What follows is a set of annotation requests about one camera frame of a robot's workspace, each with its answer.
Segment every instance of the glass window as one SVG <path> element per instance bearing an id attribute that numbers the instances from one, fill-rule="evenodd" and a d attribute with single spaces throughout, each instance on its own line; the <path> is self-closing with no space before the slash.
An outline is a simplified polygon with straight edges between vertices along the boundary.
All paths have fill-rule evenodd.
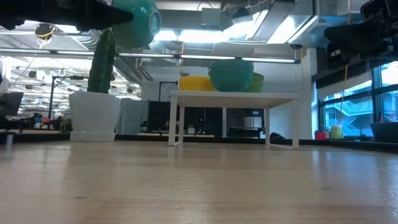
<path id="1" fill-rule="evenodd" d="M 345 90 L 344 96 L 350 96 L 357 93 L 362 93 L 364 91 L 370 91 L 372 89 L 372 80 L 366 81 L 362 84 L 356 85 L 354 87 Z M 343 96 L 343 91 L 329 95 L 323 99 L 323 101 L 340 99 Z"/>
<path id="2" fill-rule="evenodd" d="M 381 66 L 381 84 L 389 86 L 398 84 L 398 62 L 391 62 Z"/>
<path id="3" fill-rule="evenodd" d="M 331 126 L 339 124 L 341 103 L 325 106 L 325 127 L 331 131 Z M 373 101 L 370 96 L 347 100 L 341 110 L 343 116 L 340 124 L 344 136 L 373 136 L 370 124 L 373 122 Z"/>
<path id="4" fill-rule="evenodd" d="M 398 91 L 383 93 L 383 119 L 382 122 L 398 122 Z"/>

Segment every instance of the potted plant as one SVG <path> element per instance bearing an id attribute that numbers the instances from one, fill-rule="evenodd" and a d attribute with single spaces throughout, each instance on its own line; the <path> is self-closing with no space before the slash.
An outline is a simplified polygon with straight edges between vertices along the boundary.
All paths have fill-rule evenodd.
<path id="1" fill-rule="evenodd" d="M 195 127 L 194 125 L 188 125 L 188 134 L 195 134 Z"/>
<path id="2" fill-rule="evenodd" d="M 71 94 L 70 110 L 73 131 L 71 141 L 114 141 L 114 129 L 121 100 L 108 91 L 111 87 L 116 41 L 105 30 L 96 46 L 87 92 Z"/>

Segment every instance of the white planter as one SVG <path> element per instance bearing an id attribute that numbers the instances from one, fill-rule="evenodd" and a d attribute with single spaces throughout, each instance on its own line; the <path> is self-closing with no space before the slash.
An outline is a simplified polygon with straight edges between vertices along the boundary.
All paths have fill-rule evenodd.
<path id="1" fill-rule="evenodd" d="M 195 128 L 188 128 L 188 134 L 195 134 Z"/>
<path id="2" fill-rule="evenodd" d="M 71 141 L 114 141 L 121 100 L 104 93 L 78 92 L 69 95 L 73 132 Z"/>

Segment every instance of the monitor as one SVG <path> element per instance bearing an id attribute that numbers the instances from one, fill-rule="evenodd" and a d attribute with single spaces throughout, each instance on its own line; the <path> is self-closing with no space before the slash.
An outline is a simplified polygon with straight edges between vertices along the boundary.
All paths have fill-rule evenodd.
<path id="1" fill-rule="evenodd" d="M 17 115 L 24 93 L 0 93 L 0 116 Z"/>

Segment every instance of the teal bowl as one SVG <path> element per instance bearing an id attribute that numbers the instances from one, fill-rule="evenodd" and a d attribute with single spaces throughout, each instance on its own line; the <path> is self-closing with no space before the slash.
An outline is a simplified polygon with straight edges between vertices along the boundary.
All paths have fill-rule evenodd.
<path id="1" fill-rule="evenodd" d="M 154 0 L 114 0 L 112 6 L 134 15 L 132 21 L 112 26 L 116 42 L 124 49 L 145 47 L 160 31 L 162 19 Z"/>
<path id="2" fill-rule="evenodd" d="M 247 67 L 222 67 L 209 71 L 214 89 L 225 92 L 245 91 L 253 77 L 253 70 Z"/>

